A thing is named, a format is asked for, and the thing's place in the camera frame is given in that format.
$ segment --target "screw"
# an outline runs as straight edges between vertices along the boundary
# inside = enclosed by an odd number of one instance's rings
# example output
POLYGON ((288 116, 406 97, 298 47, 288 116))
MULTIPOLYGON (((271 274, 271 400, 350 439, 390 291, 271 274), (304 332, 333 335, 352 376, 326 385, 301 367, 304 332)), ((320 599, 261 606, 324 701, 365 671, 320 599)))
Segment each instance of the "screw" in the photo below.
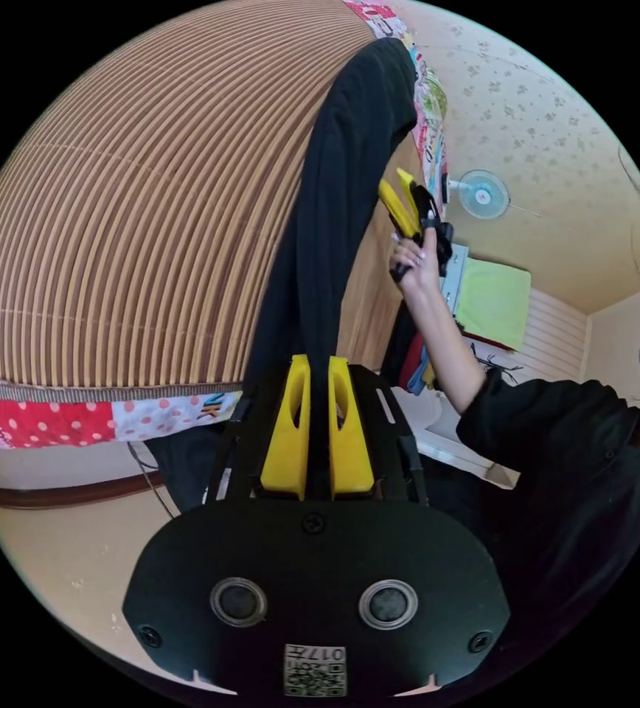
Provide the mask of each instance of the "screw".
POLYGON ((467 650, 479 654, 492 644, 492 632, 478 632, 468 643, 467 650))
POLYGON ((325 528, 325 520, 313 511, 305 516, 302 526, 306 533, 322 533, 325 528))
POLYGON ((157 649, 162 643, 160 635, 148 625, 143 625, 139 630, 138 634, 144 644, 147 644, 151 649, 157 649))

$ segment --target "fan grille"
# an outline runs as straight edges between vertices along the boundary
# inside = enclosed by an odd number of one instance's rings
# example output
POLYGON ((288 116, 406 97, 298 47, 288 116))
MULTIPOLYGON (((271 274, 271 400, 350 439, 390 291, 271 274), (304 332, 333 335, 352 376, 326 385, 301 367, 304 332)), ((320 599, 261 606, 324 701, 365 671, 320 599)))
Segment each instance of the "fan grille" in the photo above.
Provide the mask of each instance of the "fan grille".
POLYGON ((509 206, 509 191, 506 184, 486 170, 472 170, 463 175, 458 186, 460 203, 466 212, 478 219, 496 219, 502 216, 509 206), (479 190, 489 195, 489 201, 481 204, 477 201, 479 190))

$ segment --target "brown baseboard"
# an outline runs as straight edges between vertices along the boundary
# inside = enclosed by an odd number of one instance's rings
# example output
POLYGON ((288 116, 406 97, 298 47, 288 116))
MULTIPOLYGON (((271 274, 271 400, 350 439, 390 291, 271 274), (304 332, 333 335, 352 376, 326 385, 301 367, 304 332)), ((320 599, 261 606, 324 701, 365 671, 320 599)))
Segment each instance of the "brown baseboard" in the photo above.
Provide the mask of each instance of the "brown baseboard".
MULTIPOLYGON (((154 487, 163 486, 163 478, 158 471, 150 472, 148 477, 154 487)), ((10 509, 76 507, 81 504, 107 502, 110 499, 119 499, 149 489, 150 486, 142 474, 77 487, 26 490, 0 488, 0 507, 10 509)))

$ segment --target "hand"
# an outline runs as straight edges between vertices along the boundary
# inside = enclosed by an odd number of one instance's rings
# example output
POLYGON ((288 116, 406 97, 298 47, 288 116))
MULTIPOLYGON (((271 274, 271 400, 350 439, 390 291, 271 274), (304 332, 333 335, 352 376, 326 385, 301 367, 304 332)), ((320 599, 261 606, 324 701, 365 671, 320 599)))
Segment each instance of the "hand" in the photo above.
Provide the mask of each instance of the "hand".
POLYGON ((441 297, 437 241, 436 230, 426 229, 422 249, 410 238, 397 241, 394 247, 391 267, 399 263, 409 267, 397 286, 411 310, 441 297))

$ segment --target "black jacket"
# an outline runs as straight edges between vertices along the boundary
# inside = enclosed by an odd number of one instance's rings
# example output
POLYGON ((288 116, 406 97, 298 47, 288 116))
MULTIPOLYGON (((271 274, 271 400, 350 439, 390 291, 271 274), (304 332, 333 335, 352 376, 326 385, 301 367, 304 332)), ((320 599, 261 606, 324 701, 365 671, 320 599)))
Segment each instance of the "black jacket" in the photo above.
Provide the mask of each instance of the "black jacket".
MULTIPOLYGON (((293 354, 307 353, 313 408, 327 411, 327 362, 344 290, 389 158, 416 124, 415 80, 403 43, 384 38, 360 50, 330 87, 261 304, 245 388, 293 354)), ((321 438, 327 415, 316 417, 313 432, 321 438)), ((191 428, 146 441, 180 511, 202 503, 222 430, 223 424, 191 428)), ((323 466, 322 446, 311 441, 311 454, 323 466)))
POLYGON ((640 409, 598 381, 510 386, 492 369, 458 425, 482 456, 521 473, 514 490, 427 461, 432 507, 492 554, 512 616, 478 670, 436 694, 453 705, 499 683, 565 636, 640 545, 640 409))

